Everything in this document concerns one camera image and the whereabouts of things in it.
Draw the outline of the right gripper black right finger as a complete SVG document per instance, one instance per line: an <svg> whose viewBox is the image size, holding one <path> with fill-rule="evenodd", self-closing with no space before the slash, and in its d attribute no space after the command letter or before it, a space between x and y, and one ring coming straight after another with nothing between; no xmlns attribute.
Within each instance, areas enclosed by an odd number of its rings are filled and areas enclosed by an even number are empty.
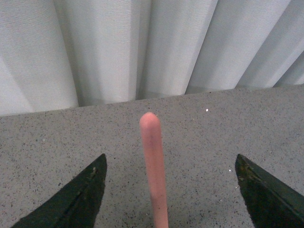
<svg viewBox="0 0 304 228"><path fill-rule="evenodd" d="M241 195L256 228L302 228L304 196L238 154L235 171Z"/></svg>

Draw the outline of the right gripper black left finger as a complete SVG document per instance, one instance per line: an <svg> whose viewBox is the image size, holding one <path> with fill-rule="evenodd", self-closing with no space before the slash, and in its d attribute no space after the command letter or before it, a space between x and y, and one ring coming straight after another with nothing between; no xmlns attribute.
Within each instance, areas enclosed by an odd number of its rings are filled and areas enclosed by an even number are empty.
<svg viewBox="0 0 304 228"><path fill-rule="evenodd" d="M105 191L107 162L101 154L14 228L93 228Z"/></svg>

